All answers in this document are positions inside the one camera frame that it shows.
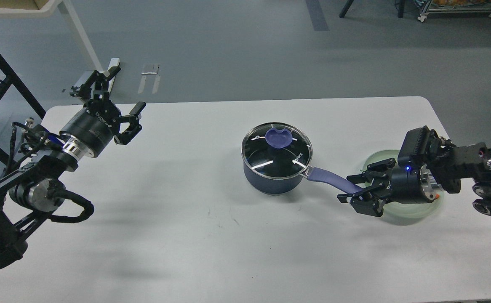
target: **gray floor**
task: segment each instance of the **gray floor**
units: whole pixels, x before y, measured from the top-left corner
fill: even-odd
[[[305,0],[72,2],[101,61],[122,60],[116,103],[424,96],[456,144],[491,146],[486,14],[420,23],[391,0],[356,0],[339,19],[344,1],[320,0],[329,30],[315,31]],[[0,19],[0,52],[45,109],[78,103],[67,90],[86,64],[58,11]],[[157,94],[137,93],[145,64],[161,64]],[[3,148],[9,123],[34,116],[19,99],[0,105]]]

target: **table leg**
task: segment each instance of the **table leg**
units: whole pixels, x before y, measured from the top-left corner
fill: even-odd
[[[96,56],[96,52],[86,36],[86,32],[84,31],[83,25],[79,20],[79,16],[74,9],[74,6],[70,0],[63,0],[60,2],[59,11],[64,17],[70,31],[72,31],[72,35],[74,37],[75,42],[77,43],[83,57],[88,63],[90,69],[95,69],[97,71],[103,71],[103,67]]]
[[[405,13],[405,0],[399,0],[399,12],[397,13],[397,17],[402,18],[403,13]]]
[[[339,14],[340,18],[345,18],[346,12],[348,12],[348,9],[352,5],[352,2],[354,2],[354,0],[347,0],[347,2],[345,3],[345,6],[343,7],[342,11]]]

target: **black cable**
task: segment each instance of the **black cable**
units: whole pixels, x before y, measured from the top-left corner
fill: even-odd
[[[6,164],[5,175],[11,173],[11,165],[13,165],[13,157],[15,155],[15,139],[17,138],[17,127],[11,125],[10,150],[8,155],[8,163]]]
[[[79,223],[85,221],[94,213],[94,205],[92,205],[92,202],[88,201],[80,194],[76,194],[65,189],[57,189],[55,192],[51,192],[51,197],[72,200],[73,203],[83,208],[83,211],[77,217],[68,217],[66,215],[50,215],[49,219],[53,222]]]
[[[19,161],[17,161],[17,162],[16,162],[16,163],[15,163],[15,164],[14,164],[14,165],[11,167],[11,168],[12,168],[12,169],[18,169],[18,168],[19,168],[19,166],[21,165],[21,163],[22,163],[23,161],[25,161],[25,160],[26,160],[28,157],[30,157],[32,154],[37,153],[37,152],[38,152],[40,149],[42,149],[42,147],[44,147],[44,146],[45,146],[45,141],[47,140],[47,137],[48,137],[48,136],[49,136],[49,134],[48,134],[48,133],[44,133],[44,134],[43,134],[43,136],[42,136],[42,138],[41,138],[41,140],[38,142],[38,144],[37,144],[37,145],[36,145],[34,148],[32,148],[32,149],[30,150],[30,152],[28,152],[28,153],[24,154],[24,156],[23,156],[23,157],[21,157],[21,158],[19,159]]]

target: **cable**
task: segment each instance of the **cable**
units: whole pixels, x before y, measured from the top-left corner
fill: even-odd
[[[77,217],[68,217],[67,215],[50,215],[49,219],[58,223],[79,223],[88,219],[94,213],[94,205],[92,202],[85,199],[80,194],[76,194],[69,190],[57,189],[55,192],[50,192],[53,198],[63,198],[72,200],[73,203],[83,208],[83,211]]]

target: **saucepan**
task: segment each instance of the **saucepan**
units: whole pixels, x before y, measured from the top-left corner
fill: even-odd
[[[330,184],[353,194],[362,188],[330,171],[309,165],[311,142],[301,130],[280,122],[254,127],[242,141],[244,174],[249,183],[266,194],[282,194],[303,178]]]

